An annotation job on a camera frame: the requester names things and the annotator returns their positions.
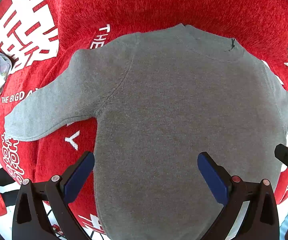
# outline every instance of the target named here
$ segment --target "blue gripper pad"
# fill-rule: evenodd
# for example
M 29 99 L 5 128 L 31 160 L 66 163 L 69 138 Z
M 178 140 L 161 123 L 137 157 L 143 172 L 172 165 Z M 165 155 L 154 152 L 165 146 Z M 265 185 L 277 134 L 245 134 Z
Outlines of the blue gripper pad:
M 75 168 L 67 183 L 63 188 L 64 203 L 72 203 L 77 198 L 78 193 L 82 189 L 86 179 L 92 172 L 95 165 L 94 154 L 88 152 L 82 162 Z
M 218 166 L 207 152 L 202 152 L 198 155 L 197 166 L 216 201 L 225 206 L 228 203 L 232 188 L 227 171 L 223 167 Z

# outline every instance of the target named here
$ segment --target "silver bolt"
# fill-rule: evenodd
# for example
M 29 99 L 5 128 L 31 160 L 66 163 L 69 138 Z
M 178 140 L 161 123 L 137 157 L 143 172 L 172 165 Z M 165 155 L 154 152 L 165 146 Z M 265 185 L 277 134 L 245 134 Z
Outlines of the silver bolt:
M 29 179 L 25 179 L 25 180 L 23 180 L 23 182 L 22 182 L 23 185 L 27 185 L 28 183 L 29 183 Z
M 266 186 L 269 186 L 270 182 L 268 179 L 264 179 L 263 180 L 263 184 L 266 185 Z
M 240 182 L 240 181 L 241 181 L 241 178 L 240 178 L 239 176 L 233 176 L 233 177 L 232 177 L 232 180 L 233 180 L 234 182 Z
M 59 179 L 60 179 L 60 176 L 59 176 L 59 175 L 54 175 L 54 176 L 52 177 L 52 181 L 53 181 L 53 182 L 57 182 Z

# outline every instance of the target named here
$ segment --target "neckline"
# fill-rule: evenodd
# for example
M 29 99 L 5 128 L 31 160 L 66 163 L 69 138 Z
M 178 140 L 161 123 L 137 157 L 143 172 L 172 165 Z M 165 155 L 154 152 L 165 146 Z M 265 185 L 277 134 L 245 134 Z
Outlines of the neckline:
M 197 29 L 191 25 L 175 26 L 181 34 L 177 39 L 195 53 L 221 62 L 236 62 L 244 54 L 245 49 L 235 38 L 226 38 Z

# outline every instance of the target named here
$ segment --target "red blanket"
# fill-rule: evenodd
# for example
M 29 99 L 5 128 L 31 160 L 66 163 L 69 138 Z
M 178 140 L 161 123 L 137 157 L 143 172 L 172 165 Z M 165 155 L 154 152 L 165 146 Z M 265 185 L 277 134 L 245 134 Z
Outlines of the red blanket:
M 64 126 L 39 141 L 4 140 L 4 117 L 60 75 L 77 49 L 95 49 L 124 34 L 179 23 L 236 38 L 265 60 L 288 90 L 288 0 L 3 0 L 0 51 L 16 60 L 0 97 L 3 167 L 18 182 L 39 182 L 61 174 L 85 150 L 94 149 L 95 119 Z M 287 185 L 288 174 L 279 182 L 278 203 L 287 196 Z M 102 232 L 93 176 L 70 207 L 82 226 Z

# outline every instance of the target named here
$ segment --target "gray sweater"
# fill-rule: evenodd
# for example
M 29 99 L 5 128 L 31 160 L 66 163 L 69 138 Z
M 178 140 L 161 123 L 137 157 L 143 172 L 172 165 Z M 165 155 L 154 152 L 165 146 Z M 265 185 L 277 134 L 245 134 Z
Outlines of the gray sweater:
M 235 39 L 180 24 L 78 50 L 5 117 L 5 138 L 37 140 L 92 116 L 96 206 L 108 237 L 195 240 L 222 208 L 197 155 L 207 151 L 231 175 L 275 188 L 288 92 Z

